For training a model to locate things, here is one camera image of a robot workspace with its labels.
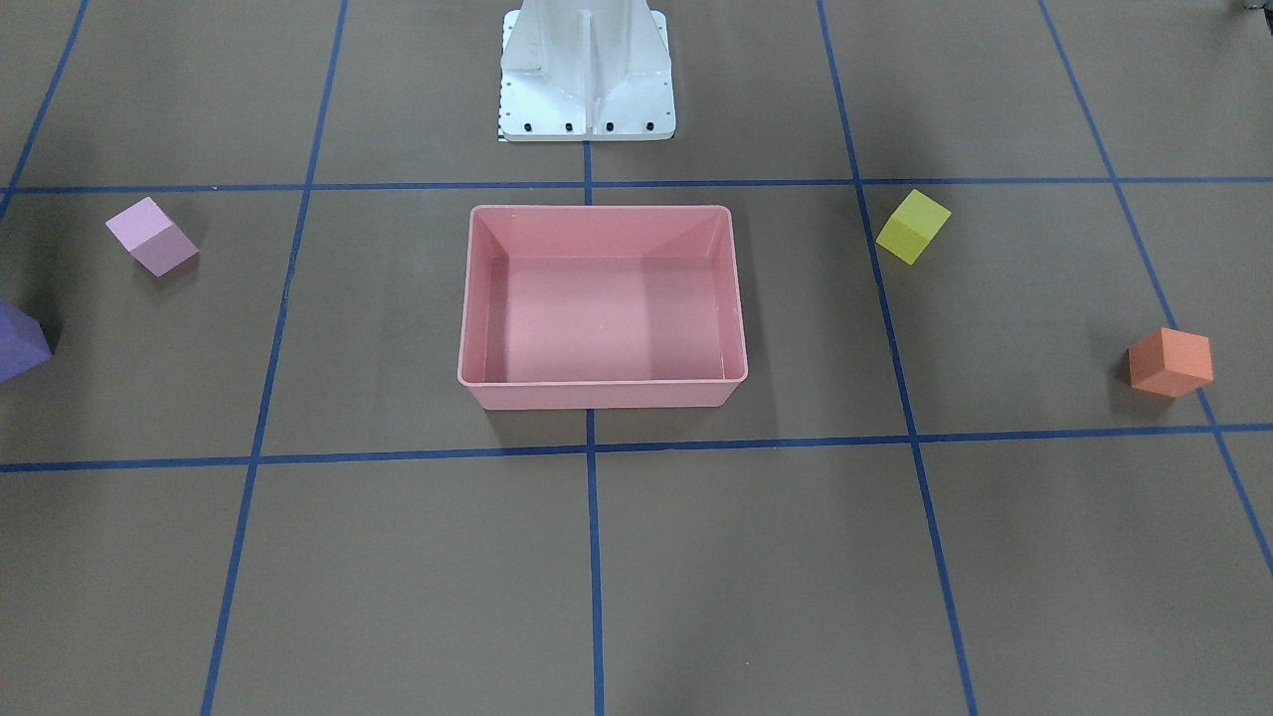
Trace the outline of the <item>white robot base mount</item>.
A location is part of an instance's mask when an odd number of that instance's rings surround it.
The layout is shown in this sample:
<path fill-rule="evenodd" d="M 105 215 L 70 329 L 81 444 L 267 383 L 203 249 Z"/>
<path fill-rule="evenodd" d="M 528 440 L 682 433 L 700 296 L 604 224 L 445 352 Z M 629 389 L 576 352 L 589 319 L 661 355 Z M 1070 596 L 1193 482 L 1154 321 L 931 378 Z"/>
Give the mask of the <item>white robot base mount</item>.
<path fill-rule="evenodd" d="M 667 18 L 645 1 L 524 1 L 502 23 L 503 141 L 673 138 Z"/>

